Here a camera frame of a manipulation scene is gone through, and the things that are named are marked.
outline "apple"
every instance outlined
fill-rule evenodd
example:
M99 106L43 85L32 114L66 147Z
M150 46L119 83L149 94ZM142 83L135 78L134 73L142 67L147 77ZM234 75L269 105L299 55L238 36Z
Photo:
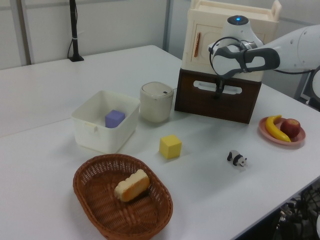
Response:
M300 122L293 118L288 118L281 123L280 130L289 138L294 138L300 133Z

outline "brown wicker basket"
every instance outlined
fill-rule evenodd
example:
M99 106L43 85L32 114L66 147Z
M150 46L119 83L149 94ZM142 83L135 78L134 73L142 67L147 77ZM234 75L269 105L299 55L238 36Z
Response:
M130 202L114 189L138 169L150 179L149 188ZM142 161L124 154L105 154L86 161L75 173L73 189L84 212L108 240L148 240L169 222L173 202L167 188Z

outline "yellow cube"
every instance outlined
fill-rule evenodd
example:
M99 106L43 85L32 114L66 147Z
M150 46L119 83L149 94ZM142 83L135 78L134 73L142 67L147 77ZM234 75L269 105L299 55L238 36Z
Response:
M160 138L159 152L166 159L172 159L180 156L182 142L176 135L169 135Z

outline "panda figurine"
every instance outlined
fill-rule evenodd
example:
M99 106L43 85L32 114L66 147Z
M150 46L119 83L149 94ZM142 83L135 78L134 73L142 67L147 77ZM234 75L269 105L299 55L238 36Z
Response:
M231 150L229 152L228 157L226 158L229 162L233 161L233 165L235 166L242 166L244 167L245 165L247 165L247 159L244 158L238 151L236 150Z

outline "white wall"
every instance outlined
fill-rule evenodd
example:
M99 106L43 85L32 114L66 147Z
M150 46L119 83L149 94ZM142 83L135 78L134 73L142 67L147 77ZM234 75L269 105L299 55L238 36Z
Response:
M0 70L26 64L17 14L13 1L0 0Z
M314 0L279 0L282 5L280 22L275 38L293 30L320 24L320 1ZM218 0L217 2L238 4L257 8L271 9L274 0ZM169 32L166 50L182 59L186 31L187 12L191 0L171 0L169 15ZM265 71L262 82L290 97L294 97L301 75L287 75L275 71Z
M76 0L82 56L164 44L167 0ZM32 63L67 58L69 0L25 0Z

